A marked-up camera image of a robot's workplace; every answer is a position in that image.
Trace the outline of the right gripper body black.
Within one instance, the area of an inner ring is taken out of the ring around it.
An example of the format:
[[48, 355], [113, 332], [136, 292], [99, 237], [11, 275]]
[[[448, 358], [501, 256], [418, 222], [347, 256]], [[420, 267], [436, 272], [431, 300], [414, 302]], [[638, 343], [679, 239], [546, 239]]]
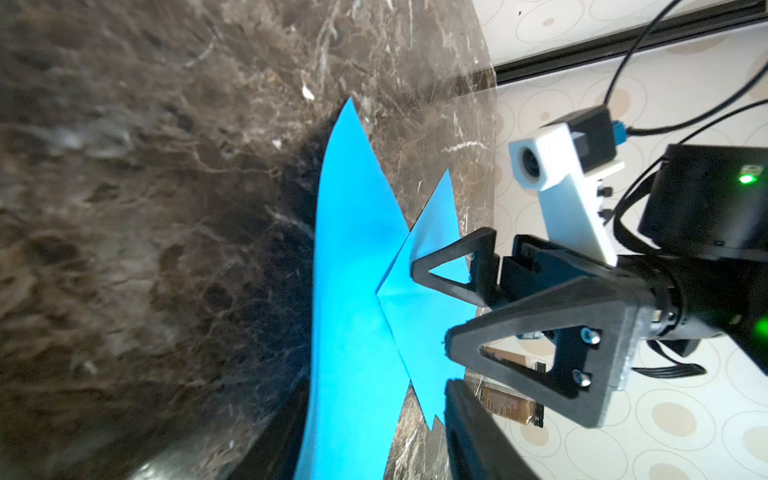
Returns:
[[536, 336], [558, 353], [632, 354], [642, 341], [670, 334], [684, 313], [680, 286], [660, 263], [627, 256], [611, 268], [536, 237], [504, 257], [485, 242], [479, 292], [492, 318], [482, 354]]

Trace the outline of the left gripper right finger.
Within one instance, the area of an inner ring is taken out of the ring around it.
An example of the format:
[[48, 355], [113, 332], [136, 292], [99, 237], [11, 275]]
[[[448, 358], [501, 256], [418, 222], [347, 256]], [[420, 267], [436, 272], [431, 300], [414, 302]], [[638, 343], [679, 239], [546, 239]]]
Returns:
[[445, 395], [446, 441], [454, 479], [538, 479], [464, 381], [449, 380]]

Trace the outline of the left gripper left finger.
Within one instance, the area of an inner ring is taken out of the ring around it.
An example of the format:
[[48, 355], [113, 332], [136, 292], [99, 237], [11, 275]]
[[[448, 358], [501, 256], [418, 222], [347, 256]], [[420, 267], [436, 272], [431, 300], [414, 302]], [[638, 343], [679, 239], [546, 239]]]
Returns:
[[309, 381], [300, 381], [230, 473], [229, 480], [291, 480], [294, 477], [307, 421], [309, 393]]

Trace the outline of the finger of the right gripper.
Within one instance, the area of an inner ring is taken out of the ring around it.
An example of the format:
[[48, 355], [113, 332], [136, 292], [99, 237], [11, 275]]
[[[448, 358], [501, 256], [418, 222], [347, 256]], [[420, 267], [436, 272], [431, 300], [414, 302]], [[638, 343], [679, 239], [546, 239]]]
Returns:
[[452, 298], [490, 308], [499, 300], [500, 257], [495, 253], [497, 232], [482, 227], [411, 264], [411, 278], [419, 285]]
[[542, 336], [502, 341], [502, 350], [544, 362], [546, 372], [537, 372], [480, 353], [491, 319], [487, 313], [450, 329], [445, 338], [447, 356], [585, 428], [604, 424], [613, 394], [626, 385], [637, 350], [632, 354], [564, 354]]

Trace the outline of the blue paper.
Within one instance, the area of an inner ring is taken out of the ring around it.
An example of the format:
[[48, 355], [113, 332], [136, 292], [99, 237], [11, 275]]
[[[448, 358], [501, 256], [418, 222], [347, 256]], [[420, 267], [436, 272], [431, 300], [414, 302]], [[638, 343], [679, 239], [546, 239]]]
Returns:
[[475, 317], [477, 307], [416, 283], [412, 263], [460, 239], [450, 172], [446, 171], [377, 291], [427, 426], [444, 420], [445, 387], [465, 368], [445, 353], [446, 332]]
[[347, 100], [317, 200], [309, 404], [297, 479], [380, 479], [410, 379], [376, 292], [409, 233]]

